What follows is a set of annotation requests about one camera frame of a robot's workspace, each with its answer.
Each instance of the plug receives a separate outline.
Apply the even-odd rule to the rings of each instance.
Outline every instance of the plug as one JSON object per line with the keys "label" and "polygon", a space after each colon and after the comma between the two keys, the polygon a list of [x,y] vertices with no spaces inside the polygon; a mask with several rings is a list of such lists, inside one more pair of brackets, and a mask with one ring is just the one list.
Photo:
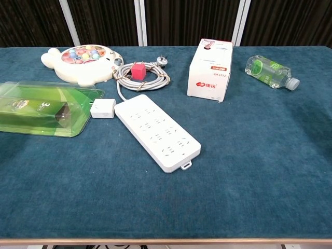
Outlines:
{"label": "plug", "polygon": [[167,57],[164,57],[164,56],[159,56],[157,58],[157,65],[160,66],[160,67],[165,67],[168,63],[168,60],[167,60]]}

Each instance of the table edge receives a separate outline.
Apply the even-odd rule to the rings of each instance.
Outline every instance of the table edge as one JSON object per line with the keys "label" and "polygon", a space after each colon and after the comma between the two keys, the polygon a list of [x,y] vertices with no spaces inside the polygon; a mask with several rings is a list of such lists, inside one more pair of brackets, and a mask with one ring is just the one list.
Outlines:
{"label": "table edge", "polygon": [[332,239],[0,239],[0,245],[103,245],[103,244],[332,244]]}

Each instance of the plastic blister package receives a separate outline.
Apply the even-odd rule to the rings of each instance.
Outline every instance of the plastic blister package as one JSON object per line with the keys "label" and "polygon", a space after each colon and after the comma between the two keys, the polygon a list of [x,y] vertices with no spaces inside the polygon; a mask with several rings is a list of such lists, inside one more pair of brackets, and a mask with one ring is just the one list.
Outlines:
{"label": "plastic blister package", "polygon": [[35,135],[78,135],[90,108],[104,91],[43,81],[0,84],[0,131]]}

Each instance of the white power strip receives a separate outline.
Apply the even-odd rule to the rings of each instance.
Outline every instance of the white power strip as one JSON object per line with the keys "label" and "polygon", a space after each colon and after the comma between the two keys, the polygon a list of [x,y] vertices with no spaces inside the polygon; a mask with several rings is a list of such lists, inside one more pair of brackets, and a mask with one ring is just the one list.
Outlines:
{"label": "white power strip", "polygon": [[201,144],[146,95],[114,107],[115,114],[166,173],[191,166]]}

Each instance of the plastic water bottle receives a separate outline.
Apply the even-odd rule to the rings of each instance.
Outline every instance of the plastic water bottle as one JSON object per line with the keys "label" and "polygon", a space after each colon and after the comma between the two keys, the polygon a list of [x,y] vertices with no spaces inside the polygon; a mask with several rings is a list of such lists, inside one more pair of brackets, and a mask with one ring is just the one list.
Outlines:
{"label": "plastic water bottle", "polygon": [[244,71],[273,89],[286,87],[293,91],[300,84],[298,79],[292,77],[290,68],[263,56],[250,57]]}

